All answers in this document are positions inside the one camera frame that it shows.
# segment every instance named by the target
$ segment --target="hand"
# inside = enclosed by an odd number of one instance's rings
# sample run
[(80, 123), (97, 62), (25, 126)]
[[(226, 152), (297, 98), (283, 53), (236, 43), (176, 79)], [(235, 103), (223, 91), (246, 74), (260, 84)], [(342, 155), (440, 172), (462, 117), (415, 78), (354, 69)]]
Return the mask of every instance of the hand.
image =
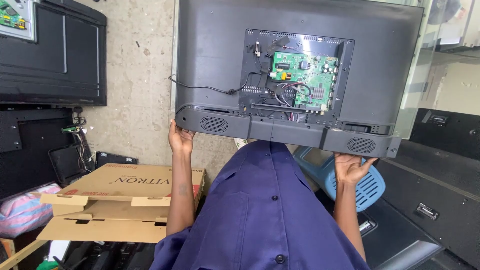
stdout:
[(193, 136), (195, 131), (189, 131), (177, 126), (175, 120), (170, 120), (170, 130), (168, 132), (168, 143), (172, 152), (191, 154), (193, 149)]
[(368, 159), (363, 165), (361, 156), (335, 153), (335, 177), (337, 183), (357, 184), (368, 173), (377, 158)]

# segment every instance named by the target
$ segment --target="concrete floor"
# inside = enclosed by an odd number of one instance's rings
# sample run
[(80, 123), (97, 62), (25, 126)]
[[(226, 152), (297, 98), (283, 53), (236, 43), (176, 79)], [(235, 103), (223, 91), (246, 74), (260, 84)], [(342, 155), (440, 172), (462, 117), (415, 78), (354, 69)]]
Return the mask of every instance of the concrete floor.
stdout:
[[(136, 157), (140, 164), (171, 165), (167, 77), (174, 1), (77, 1), (108, 18), (108, 106), (83, 106), (88, 144), (95, 151)], [(207, 187), (236, 150), (232, 138), (195, 136), (192, 166), (206, 168)]]

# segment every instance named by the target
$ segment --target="tattoo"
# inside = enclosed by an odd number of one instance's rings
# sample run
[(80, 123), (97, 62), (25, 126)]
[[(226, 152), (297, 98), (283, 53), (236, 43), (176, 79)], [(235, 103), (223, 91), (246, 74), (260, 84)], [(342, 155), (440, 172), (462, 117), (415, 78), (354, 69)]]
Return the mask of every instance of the tattoo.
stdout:
[(185, 184), (180, 184), (179, 185), (179, 194), (182, 196), (187, 195), (187, 185)]

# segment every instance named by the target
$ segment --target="blue shirt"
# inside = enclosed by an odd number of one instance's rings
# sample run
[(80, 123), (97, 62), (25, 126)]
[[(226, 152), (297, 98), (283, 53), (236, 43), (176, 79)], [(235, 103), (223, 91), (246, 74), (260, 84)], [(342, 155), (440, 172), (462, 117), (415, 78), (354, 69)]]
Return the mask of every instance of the blue shirt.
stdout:
[(167, 236), (150, 268), (369, 269), (281, 143), (247, 144), (222, 168), (192, 227)]

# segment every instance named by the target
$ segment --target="circuit board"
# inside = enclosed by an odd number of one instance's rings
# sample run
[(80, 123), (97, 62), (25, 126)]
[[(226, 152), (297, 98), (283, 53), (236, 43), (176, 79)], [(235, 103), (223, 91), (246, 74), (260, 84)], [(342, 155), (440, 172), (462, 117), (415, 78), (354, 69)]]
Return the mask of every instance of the circuit board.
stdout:
[(295, 97), (296, 104), (306, 105), (310, 110), (328, 110), (333, 96), (334, 83), (338, 73), (338, 58), (307, 55), (301, 53), (275, 52), (269, 76), (274, 80), (302, 82), (310, 87), (300, 86), (301, 93)]
[(5, 0), (0, 0), (0, 25), (25, 30), (25, 20)]

